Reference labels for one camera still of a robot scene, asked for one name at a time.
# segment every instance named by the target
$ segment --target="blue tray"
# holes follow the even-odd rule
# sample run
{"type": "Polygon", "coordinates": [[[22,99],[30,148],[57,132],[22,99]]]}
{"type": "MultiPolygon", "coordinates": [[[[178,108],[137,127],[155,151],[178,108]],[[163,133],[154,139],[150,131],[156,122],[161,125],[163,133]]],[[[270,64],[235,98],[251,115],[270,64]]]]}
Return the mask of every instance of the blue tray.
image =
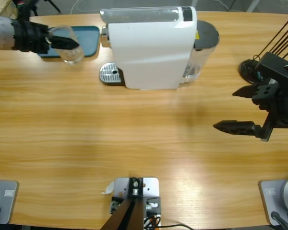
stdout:
{"type": "MultiPolygon", "coordinates": [[[[72,26],[79,44],[81,45],[85,57],[93,56],[98,48],[99,42],[99,29],[96,26],[72,26]]],[[[42,58],[59,58],[59,54],[50,47],[47,54],[38,54],[42,58]]]]}

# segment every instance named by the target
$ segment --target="black metal bracket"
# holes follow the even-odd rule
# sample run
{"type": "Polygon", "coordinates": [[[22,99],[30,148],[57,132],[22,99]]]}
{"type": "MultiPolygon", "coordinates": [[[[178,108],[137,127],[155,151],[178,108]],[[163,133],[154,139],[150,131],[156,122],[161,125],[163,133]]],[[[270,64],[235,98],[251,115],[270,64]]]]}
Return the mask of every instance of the black metal bracket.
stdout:
{"type": "Polygon", "coordinates": [[[129,178],[126,199],[112,197],[112,216],[101,230],[143,230],[143,220],[161,214],[160,197],[143,197],[143,178],[129,178]]]}

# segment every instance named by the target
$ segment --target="white coffee machine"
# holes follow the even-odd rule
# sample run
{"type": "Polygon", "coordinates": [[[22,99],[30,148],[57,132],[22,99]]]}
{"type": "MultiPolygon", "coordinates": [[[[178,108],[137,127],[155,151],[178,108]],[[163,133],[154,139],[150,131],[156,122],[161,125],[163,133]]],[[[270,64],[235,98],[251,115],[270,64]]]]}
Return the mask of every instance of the white coffee machine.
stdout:
{"type": "Polygon", "coordinates": [[[100,79],[130,89],[175,89],[190,76],[195,51],[194,7],[102,9],[101,43],[114,63],[103,65],[100,79]]]}

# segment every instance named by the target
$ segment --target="black cable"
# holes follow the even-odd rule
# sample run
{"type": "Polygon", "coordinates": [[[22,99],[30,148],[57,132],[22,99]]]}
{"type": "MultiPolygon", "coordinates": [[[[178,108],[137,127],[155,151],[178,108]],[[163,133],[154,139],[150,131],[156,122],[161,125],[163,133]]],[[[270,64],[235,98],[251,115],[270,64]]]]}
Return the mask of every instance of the black cable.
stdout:
{"type": "Polygon", "coordinates": [[[228,8],[227,12],[230,11],[231,7],[233,6],[233,4],[234,4],[235,2],[236,2],[236,0],[233,0],[233,1],[232,1],[232,3],[231,3],[231,5],[230,5],[230,7],[228,8]]]}
{"type": "Polygon", "coordinates": [[[280,217],[278,212],[273,211],[271,217],[285,230],[288,230],[288,223],[280,217]]]}
{"type": "Polygon", "coordinates": [[[161,229],[161,228],[173,228],[173,227],[185,227],[190,230],[194,230],[193,228],[189,227],[185,224],[173,224],[173,225],[164,225],[164,226],[158,226],[160,223],[161,217],[151,216],[144,220],[144,224],[148,221],[149,223],[144,226],[145,230],[155,230],[155,229],[161,229]]]}
{"type": "Polygon", "coordinates": [[[190,230],[194,230],[193,228],[189,227],[188,225],[185,224],[173,224],[173,225],[165,225],[165,226],[157,226],[157,228],[173,228],[173,227],[185,227],[188,228],[190,230]]]}

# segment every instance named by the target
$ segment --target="floor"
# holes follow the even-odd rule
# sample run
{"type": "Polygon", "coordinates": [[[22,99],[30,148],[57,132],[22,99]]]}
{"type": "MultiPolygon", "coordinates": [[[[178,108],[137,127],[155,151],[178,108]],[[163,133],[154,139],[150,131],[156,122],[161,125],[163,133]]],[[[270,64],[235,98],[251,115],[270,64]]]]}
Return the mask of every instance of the floor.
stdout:
{"type": "MultiPolygon", "coordinates": [[[[227,11],[234,0],[198,0],[197,11],[227,11]]],[[[76,0],[53,0],[62,14],[70,14],[76,0]]],[[[252,0],[235,0],[231,11],[246,11],[252,0]]],[[[148,6],[190,6],[192,0],[79,0],[72,14],[99,13],[102,8],[148,7],[148,6]]],[[[58,12],[47,1],[38,3],[39,15],[56,15],[58,12]]],[[[260,0],[254,12],[288,14],[288,0],[260,0]]]]}

